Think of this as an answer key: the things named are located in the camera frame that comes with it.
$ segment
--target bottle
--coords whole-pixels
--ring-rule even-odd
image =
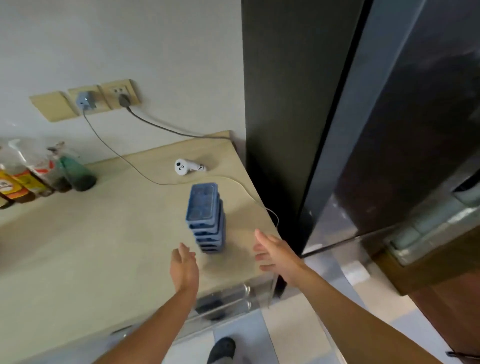
[[[33,192],[27,190],[2,170],[0,170],[0,193],[19,204],[36,199]]]
[[[0,194],[0,210],[4,210],[12,206],[15,202],[7,196]]]
[[[55,165],[63,172],[63,175],[75,190],[86,191],[95,185],[95,175],[66,152],[65,142],[57,143],[47,149],[52,152]]]
[[[0,150],[2,150],[0,169],[4,170],[23,187],[26,187],[29,191],[39,196],[47,197],[53,193],[53,189],[45,186],[41,181],[35,178],[27,167],[15,162],[12,156],[9,156],[8,153],[6,153],[6,150],[1,147]]]
[[[62,175],[61,171],[55,167],[53,160],[40,152],[36,152],[20,139],[13,139],[8,142],[8,145],[17,152],[20,162],[47,185],[59,192],[67,192],[72,189],[72,185]]]

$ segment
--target yellow label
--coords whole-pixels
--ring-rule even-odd
[[[29,170],[12,175],[12,178],[36,194],[46,190],[45,185],[30,174]]]
[[[0,171],[0,193],[9,198],[18,198],[25,196],[28,190],[5,172]]]

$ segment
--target hand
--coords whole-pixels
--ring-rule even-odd
[[[260,252],[255,256],[255,260],[271,261],[271,264],[261,265],[260,269],[275,272],[281,275],[285,282],[297,287],[299,275],[308,267],[288,243],[274,235],[265,235],[258,229],[255,229],[255,238],[257,243],[253,246],[253,251]]]
[[[176,292],[185,290],[196,297],[199,279],[197,259],[195,252],[191,252],[184,243],[180,243],[178,249],[172,250],[170,276]]]

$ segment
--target plug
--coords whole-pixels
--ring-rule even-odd
[[[132,103],[130,102],[130,99],[128,98],[127,95],[121,94],[121,95],[119,95],[119,104],[120,104],[120,106],[122,106],[123,108],[127,108],[127,107],[129,107]]]
[[[96,105],[93,91],[79,92],[75,104],[77,104],[78,108],[82,111],[95,109]]]

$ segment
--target black slipper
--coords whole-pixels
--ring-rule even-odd
[[[215,343],[208,356],[207,364],[212,364],[225,357],[233,358],[235,354],[235,341],[232,338],[224,337]]]

